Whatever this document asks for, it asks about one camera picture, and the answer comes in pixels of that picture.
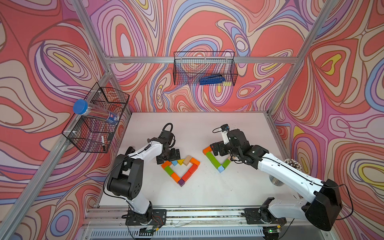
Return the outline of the green block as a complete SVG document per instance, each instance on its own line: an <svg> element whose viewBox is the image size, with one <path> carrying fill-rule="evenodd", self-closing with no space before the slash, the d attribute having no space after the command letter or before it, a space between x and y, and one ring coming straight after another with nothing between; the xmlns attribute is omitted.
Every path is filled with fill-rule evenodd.
<svg viewBox="0 0 384 240"><path fill-rule="evenodd" d="M214 165L214 167L216 168L216 169L219 169L222 165L220 164L220 162L216 159L216 158L213 158L212 160L211 160L211 163Z"/></svg>
<svg viewBox="0 0 384 240"><path fill-rule="evenodd" d="M206 157L212 162L214 163L217 159L215 158L215 156L212 154L212 152L207 152L206 153Z"/></svg>
<svg viewBox="0 0 384 240"><path fill-rule="evenodd" d="M226 168L229 166L229 164L230 164L231 162L232 162L231 160L226 159L226 160L222 163L222 167L223 167L224 169L226 169Z"/></svg>
<svg viewBox="0 0 384 240"><path fill-rule="evenodd" d="M174 174L175 172L173 171L173 169L170 167L170 166L166 166L164 168L165 172L171 177L172 174Z"/></svg>

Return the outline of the green block bottom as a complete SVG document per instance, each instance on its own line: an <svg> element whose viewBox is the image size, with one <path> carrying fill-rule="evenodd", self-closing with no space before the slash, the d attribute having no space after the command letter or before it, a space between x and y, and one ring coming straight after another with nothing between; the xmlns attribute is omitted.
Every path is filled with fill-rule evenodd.
<svg viewBox="0 0 384 240"><path fill-rule="evenodd" d="M174 174L175 172L173 171L173 169L170 167L170 166L166 166L164 168L165 172L171 177L172 174Z"/></svg>

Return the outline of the natural wood block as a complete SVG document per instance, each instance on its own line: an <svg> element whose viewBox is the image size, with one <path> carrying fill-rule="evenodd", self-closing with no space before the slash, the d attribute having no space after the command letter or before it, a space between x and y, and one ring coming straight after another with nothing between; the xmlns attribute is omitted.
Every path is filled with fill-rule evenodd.
<svg viewBox="0 0 384 240"><path fill-rule="evenodd" d="M192 158L193 158L193 157L190 156L190 155L186 156L185 159L184 159L184 161L183 161L183 164L184 164L185 166L188 166Z"/></svg>

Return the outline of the light blue cube block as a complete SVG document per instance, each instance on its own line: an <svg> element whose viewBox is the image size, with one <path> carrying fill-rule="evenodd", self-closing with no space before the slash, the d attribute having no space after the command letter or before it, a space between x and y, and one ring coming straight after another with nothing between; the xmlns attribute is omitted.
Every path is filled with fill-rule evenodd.
<svg viewBox="0 0 384 240"><path fill-rule="evenodd" d="M225 170L225 168L224 168L223 166L219 166L219 167L218 167L218 171L219 171L220 173L222 173L224 170Z"/></svg>

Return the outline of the red block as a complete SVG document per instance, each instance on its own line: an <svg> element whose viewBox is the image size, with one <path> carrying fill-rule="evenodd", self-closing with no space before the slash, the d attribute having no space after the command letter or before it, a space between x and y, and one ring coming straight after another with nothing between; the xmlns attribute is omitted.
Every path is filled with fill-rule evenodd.
<svg viewBox="0 0 384 240"><path fill-rule="evenodd" d="M193 165L189 168L188 172L192 175L197 169L198 169L198 165L193 164Z"/></svg>
<svg viewBox="0 0 384 240"><path fill-rule="evenodd" d="M183 176L182 176L182 180L184 181L184 182L186 182L190 177L191 177L191 173L188 171L188 172L186 172Z"/></svg>

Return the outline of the purple cube block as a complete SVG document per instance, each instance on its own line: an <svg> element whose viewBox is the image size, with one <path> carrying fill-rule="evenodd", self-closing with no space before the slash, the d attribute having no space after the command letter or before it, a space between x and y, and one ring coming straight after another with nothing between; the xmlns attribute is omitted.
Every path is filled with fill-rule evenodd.
<svg viewBox="0 0 384 240"><path fill-rule="evenodd" d="M180 179L180 180L178 181L178 184L179 184L181 187L183 187L183 186L185 185L185 181L184 181L183 179Z"/></svg>

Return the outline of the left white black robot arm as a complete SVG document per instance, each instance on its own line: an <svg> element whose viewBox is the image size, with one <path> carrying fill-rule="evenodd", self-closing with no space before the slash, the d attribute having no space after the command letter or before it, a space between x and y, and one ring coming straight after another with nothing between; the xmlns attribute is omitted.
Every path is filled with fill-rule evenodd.
<svg viewBox="0 0 384 240"><path fill-rule="evenodd" d="M142 216L152 215L152 203L141 194L144 165L155 159L158 165L180 160L180 150L174 148L173 124L167 123L158 137L148 139L139 150L132 147L118 155L103 184L103 192L112 198L125 200L131 210Z"/></svg>

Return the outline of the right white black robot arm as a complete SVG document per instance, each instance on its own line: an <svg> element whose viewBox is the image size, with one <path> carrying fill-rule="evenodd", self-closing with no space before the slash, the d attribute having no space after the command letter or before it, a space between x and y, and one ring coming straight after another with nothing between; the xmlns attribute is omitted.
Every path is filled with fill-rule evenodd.
<svg viewBox="0 0 384 240"><path fill-rule="evenodd" d="M301 200L294 201L268 198L259 208L263 223L292 218L307 220L322 231L329 232L332 229L343 207L339 185L334 181L322 181L306 175L259 145L235 146L217 142L211 144L210 148L215 156L235 157L245 165L278 179L302 196Z"/></svg>

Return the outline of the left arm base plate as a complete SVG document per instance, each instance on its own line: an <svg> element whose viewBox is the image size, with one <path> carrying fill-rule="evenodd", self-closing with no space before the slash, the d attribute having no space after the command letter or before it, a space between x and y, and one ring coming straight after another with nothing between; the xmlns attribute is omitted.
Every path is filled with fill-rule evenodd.
<svg viewBox="0 0 384 240"><path fill-rule="evenodd" d="M154 209L148 210L145 214L138 214L133 210L129 210L125 217L127 226L155 226L161 227L166 223L167 210Z"/></svg>

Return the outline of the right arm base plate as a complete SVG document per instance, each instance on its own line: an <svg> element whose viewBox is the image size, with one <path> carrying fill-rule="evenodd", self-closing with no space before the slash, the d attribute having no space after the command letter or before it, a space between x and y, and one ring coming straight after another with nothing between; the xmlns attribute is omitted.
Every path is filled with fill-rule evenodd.
<svg viewBox="0 0 384 240"><path fill-rule="evenodd" d="M287 223L286 218L274 217L266 208L246 208L241 216L246 218L247 224L275 224L285 225Z"/></svg>

